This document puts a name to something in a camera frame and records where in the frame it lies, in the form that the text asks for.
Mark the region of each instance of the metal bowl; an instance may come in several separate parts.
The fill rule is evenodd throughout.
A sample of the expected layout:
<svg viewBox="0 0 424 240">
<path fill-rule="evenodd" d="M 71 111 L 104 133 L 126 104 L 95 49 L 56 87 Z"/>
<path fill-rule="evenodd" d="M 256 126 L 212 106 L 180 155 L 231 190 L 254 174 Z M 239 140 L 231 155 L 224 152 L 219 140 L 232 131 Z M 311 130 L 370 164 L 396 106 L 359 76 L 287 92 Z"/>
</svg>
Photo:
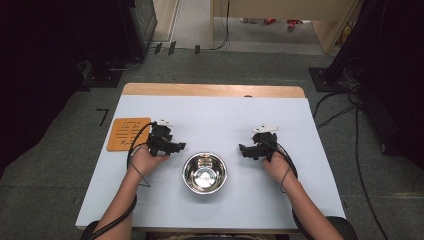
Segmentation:
<svg viewBox="0 0 424 240">
<path fill-rule="evenodd" d="M 224 185 L 227 167 L 217 155 L 202 152 L 190 157 L 183 168 L 184 183 L 193 192 L 211 194 Z"/>
</svg>

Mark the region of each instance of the person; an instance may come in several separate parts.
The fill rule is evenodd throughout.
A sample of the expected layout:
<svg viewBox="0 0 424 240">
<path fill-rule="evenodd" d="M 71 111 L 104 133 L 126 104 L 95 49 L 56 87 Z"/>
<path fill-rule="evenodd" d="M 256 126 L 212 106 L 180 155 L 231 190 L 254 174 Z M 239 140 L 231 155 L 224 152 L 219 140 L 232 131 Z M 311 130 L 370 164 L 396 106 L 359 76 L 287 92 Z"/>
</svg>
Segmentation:
<svg viewBox="0 0 424 240">
<path fill-rule="evenodd" d="M 169 159 L 169 156 L 162 155 L 153 157 L 146 145 L 141 145 L 139 150 L 132 157 L 132 164 L 129 165 L 122 183 L 104 213 L 101 220 L 95 226 L 93 232 L 101 229 L 120 217 L 132 204 L 139 183 L 143 176 L 151 173 L 160 163 Z M 314 239 L 343 239 L 335 227 L 321 213 L 317 206 L 309 198 L 302 184 L 297 180 L 287 161 L 278 152 L 274 152 L 271 162 L 263 160 L 266 172 L 277 182 L 281 183 L 281 188 L 287 193 L 297 219 Z M 125 218 L 115 227 L 100 235 L 102 239 L 130 239 L 132 228 L 132 216 Z"/>
</svg>

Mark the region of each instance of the cork board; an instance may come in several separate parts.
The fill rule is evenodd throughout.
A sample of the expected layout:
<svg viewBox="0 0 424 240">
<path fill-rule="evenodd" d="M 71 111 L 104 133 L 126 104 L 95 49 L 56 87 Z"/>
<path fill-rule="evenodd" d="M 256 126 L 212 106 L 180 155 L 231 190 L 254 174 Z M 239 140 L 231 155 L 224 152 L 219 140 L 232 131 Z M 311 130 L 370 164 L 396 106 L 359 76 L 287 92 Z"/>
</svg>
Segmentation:
<svg viewBox="0 0 424 240">
<path fill-rule="evenodd" d="M 150 118 L 117 118 L 113 121 L 112 132 L 110 133 L 109 142 L 106 149 L 108 151 L 128 151 L 131 143 L 134 141 L 137 133 L 146 124 L 150 123 Z M 149 136 L 150 126 L 143 130 L 143 133 L 138 137 L 138 144 L 145 143 Z"/>
</svg>

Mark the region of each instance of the wooden table edge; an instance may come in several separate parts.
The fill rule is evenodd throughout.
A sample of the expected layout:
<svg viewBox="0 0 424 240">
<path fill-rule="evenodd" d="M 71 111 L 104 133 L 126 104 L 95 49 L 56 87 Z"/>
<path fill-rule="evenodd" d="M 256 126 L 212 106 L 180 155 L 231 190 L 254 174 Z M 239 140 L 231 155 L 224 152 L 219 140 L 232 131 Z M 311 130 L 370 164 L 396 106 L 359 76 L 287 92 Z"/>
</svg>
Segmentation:
<svg viewBox="0 0 424 240">
<path fill-rule="evenodd" d="M 298 86 L 127 83 L 122 95 L 305 98 Z"/>
</svg>

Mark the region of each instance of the wire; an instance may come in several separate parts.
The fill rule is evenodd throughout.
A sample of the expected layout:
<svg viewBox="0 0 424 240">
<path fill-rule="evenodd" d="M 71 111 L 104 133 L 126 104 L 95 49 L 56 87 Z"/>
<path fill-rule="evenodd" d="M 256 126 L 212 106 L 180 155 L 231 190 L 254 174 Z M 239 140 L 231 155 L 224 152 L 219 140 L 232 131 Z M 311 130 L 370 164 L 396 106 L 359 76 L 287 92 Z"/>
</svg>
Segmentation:
<svg viewBox="0 0 424 240">
<path fill-rule="evenodd" d="M 281 154 L 281 156 L 283 156 L 284 157 L 284 159 L 286 160 L 286 162 L 290 165 L 290 167 L 291 167 L 291 169 L 293 170 L 293 173 L 294 173 L 294 175 L 296 176 L 296 178 L 298 178 L 298 175 L 297 175 L 297 169 L 296 169 L 296 166 L 294 165 L 294 163 L 293 163 L 293 161 L 292 161 L 292 159 L 291 159 L 291 157 L 290 157 L 290 155 L 287 153 L 287 151 L 283 148 L 283 146 L 281 146 L 279 143 L 277 143 L 277 145 L 280 147 L 280 149 L 278 149 L 277 147 L 275 147 L 275 146 L 272 146 L 271 144 L 269 144 L 268 142 L 266 142 L 266 141 L 264 141 L 264 140 L 262 140 L 262 139 L 259 139 L 259 141 L 261 141 L 263 144 L 265 144 L 265 145 L 267 145 L 267 146 L 269 146 L 269 147 L 271 147 L 272 149 L 274 149 L 275 151 L 277 151 L 279 154 Z"/>
<path fill-rule="evenodd" d="M 138 133 L 137 133 L 137 135 L 135 135 L 135 137 L 134 137 L 134 139 L 133 139 L 133 141 L 132 141 L 132 143 L 131 143 L 131 146 L 130 146 L 130 148 L 129 148 L 129 150 L 128 150 L 128 155 L 127 155 L 127 168 L 130 166 L 130 164 L 132 164 L 132 155 L 133 155 L 133 152 L 134 152 L 134 150 L 138 150 L 138 148 L 137 147 L 139 147 L 139 146 L 141 146 L 141 144 L 139 144 L 139 145 L 137 145 L 137 146 L 135 146 L 134 147 L 134 144 L 137 142 L 137 139 L 138 139 L 138 137 L 141 135 L 141 133 L 143 133 L 143 131 L 144 131 L 144 129 L 146 129 L 148 126 L 150 126 L 150 125 L 154 125 L 155 123 L 153 123 L 153 122 L 150 122 L 150 123 L 148 123 L 148 124 L 146 124 L 146 125 L 144 125 L 139 131 L 138 131 Z M 135 168 L 135 170 L 142 176 L 142 178 L 143 178 L 143 180 L 146 182 L 146 184 L 147 185 L 143 185 L 143 184 L 139 184 L 140 186 L 144 186 L 144 187 L 150 187 L 150 184 L 146 181 L 146 179 L 144 178 L 144 176 L 140 173 L 140 171 L 138 171 L 138 169 L 134 166 L 134 168 Z"/>
<path fill-rule="evenodd" d="M 316 115 L 317 115 L 317 113 L 318 113 L 319 106 L 321 105 L 321 103 L 322 103 L 324 100 L 326 100 L 326 99 L 327 99 L 327 98 L 329 98 L 329 97 L 336 96 L 336 95 L 339 95 L 339 94 L 346 94 L 346 92 L 333 92 L 333 93 L 329 93 L 329 94 L 325 95 L 324 97 L 322 97 L 322 98 L 318 101 L 317 105 L 315 106 L 315 110 L 314 110 L 314 113 L 312 114 L 312 117 L 313 117 L 313 118 L 315 118 L 315 116 L 316 116 Z"/>
<path fill-rule="evenodd" d="M 415 184 L 417 183 L 418 179 L 420 179 L 420 177 L 424 176 L 424 172 L 418 174 L 418 176 L 415 178 L 414 183 L 412 183 L 412 191 L 411 192 L 415 192 Z"/>
<path fill-rule="evenodd" d="M 338 112 L 337 114 L 335 114 L 334 116 L 330 117 L 329 119 L 325 120 L 323 123 L 317 125 L 317 129 L 320 129 L 322 127 L 324 127 L 325 125 L 329 124 L 333 119 L 336 119 L 337 117 L 350 112 L 352 109 L 354 109 L 356 106 L 356 104 L 352 104 L 351 106 L 343 109 L 342 111 Z"/>
<path fill-rule="evenodd" d="M 337 71 L 336 71 L 336 72 L 338 72 L 338 71 L 340 70 L 340 68 L 345 68 L 345 67 L 347 66 L 347 64 L 348 64 L 349 62 L 351 62 L 351 61 L 356 61 L 356 60 L 361 60 L 361 59 L 369 58 L 369 57 L 371 57 L 372 55 L 374 55 L 374 54 L 377 52 L 378 46 L 380 45 L 380 41 L 381 41 L 381 32 L 382 32 L 382 29 L 383 29 L 384 17 L 385 17 L 385 15 L 386 15 L 386 6 L 387 6 L 387 1 L 388 1 L 388 0 L 386 0 L 386 1 L 384 2 L 383 12 L 382 12 L 382 15 L 381 15 L 381 21 L 380 21 L 380 28 L 379 28 L 379 30 L 378 30 L 378 37 L 377 37 L 377 42 L 376 42 L 376 46 L 375 46 L 374 50 L 373 50 L 371 53 L 368 53 L 368 54 L 367 54 L 367 55 L 365 55 L 365 56 L 354 57 L 354 58 L 350 58 L 350 59 L 345 60 L 345 61 L 344 61 L 342 64 L 340 64 L 340 66 L 337 68 Z"/>
<path fill-rule="evenodd" d="M 362 178 L 362 171 L 361 171 L 361 166 L 359 164 L 359 154 L 358 154 L 358 152 L 359 152 L 359 121 L 358 121 L 359 108 L 360 107 L 358 105 L 357 108 L 356 108 L 356 114 L 355 114 L 355 127 L 356 127 L 356 130 L 355 130 L 355 132 L 356 132 L 356 134 L 355 134 L 356 135 L 356 139 L 355 139 L 355 160 L 356 160 L 356 167 L 358 169 L 358 175 L 359 175 L 359 180 L 361 182 L 362 190 L 364 191 L 365 198 L 367 199 L 368 206 L 371 210 L 371 213 L 374 217 L 374 220 L 377 223 L 377 226 L 380 229 L 381 233 L 383 234 L 384 239 L 388 240 L 386 232 L 384 232 L 384 229 L 381 226 L 380 221 L 377 218 L 377 215 L 375 214 L 374 207 L 371 203 L 370 197 L 368 196 L 368 191 L 367 191 L 365 184 L 364 184 L 364 179 Z"/>
<path fill-rule="evenodd" d="M 134 65 L 134 66 L 131 66 L 131 67 L 129 67 L 129 68 L 109 68 L 109 71 L 112 71 L 112 72 L 114 72 L 114 71 L 129 71 L 129 70 L 133 70 L 134 68 L 136 68 L 138 65 L 140 65 L 140 63 L 141 63 L 141 61 L 142 61 L 143 59 L 142 58 L 140 58 L 139 60 L 138 60 L 138 62 Z"/>
<path fill-rule="evenodd" d="M 134 197 L 134 201 L 132 202 L 131 206 L 127 209 L 124 214 L 122 214 L 119 218 L 115 219 L 113 222 L 109 223 L 108 225 L 102 227 L 101 229 L 97 230 L 96 232 L 92 233 L 87 240 L 92 240 L 100 237 L 103 233 L 109 231 L 111 228 L 118 225 L 120 222 L 122 222 L 125 218 L 127 218 L 131 212 L 134 210 L 135 206 L 137 204 L 137 195 Z"/>
<path fill-rule="evenodd" d="M 231 2 L 231 0 L 228 0 L 228 3 L 227 3 L 227 19 L 226 19 L 226 29 L 225 29 L 226 30 L 226 34 L 225 34 L 225 38 L 224 38 L 224 40 L 222 41 L 222 43 L 221 43 L 221 45 L 219 47 L 217 47 L 217 48 L 211 48 L 210 50 L 219 50 L 219 49 L 223 48 L 225 45 L 227 45 L 227 43 L 228 43 L 228 45 L 230 45 L 230 41 L 229 41 L 230 31 L 228 30 L 228 16 L 230 14 L 230 2 Z"/>
</svg>

